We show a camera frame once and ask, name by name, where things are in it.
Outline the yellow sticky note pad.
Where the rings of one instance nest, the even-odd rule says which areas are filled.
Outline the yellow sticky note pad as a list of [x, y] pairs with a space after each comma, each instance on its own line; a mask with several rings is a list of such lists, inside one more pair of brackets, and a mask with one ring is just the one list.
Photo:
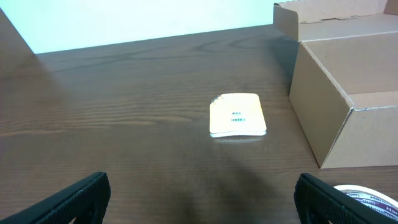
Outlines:
[[263, 136], [267, 126], [259, 96], [255, 93], [224, 93], [210, 103], [210, 136]]

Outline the white tape roll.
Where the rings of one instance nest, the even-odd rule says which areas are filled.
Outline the white tape roll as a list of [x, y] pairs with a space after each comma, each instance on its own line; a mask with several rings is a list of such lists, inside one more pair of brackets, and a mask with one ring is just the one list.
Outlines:
[[336, 185], [334, 188], [374, 211], [397, 221], [397, 201], [387, 195], [359, 185]]

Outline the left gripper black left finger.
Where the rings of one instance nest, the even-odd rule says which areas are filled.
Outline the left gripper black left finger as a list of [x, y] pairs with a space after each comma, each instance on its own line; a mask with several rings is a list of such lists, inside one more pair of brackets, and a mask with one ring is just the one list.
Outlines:
[[81, 179], [52, 196], [15, 213], [3, 224], [102, 224], [111, 196], [105, 172]]

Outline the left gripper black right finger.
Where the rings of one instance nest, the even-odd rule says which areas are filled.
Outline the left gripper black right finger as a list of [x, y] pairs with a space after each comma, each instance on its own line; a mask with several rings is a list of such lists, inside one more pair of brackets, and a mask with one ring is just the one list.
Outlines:
[[294, 202], [301, 223], [397, 224], [308, 173], [298, 178]]

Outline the brown cardboard box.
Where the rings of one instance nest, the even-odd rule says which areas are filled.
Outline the brown cardboard box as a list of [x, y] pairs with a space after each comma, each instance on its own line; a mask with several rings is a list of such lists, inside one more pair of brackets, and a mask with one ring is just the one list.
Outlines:
[[397, 164], [397, 0], [274, 5], [298, 42], [289, 100], [320, 168]]

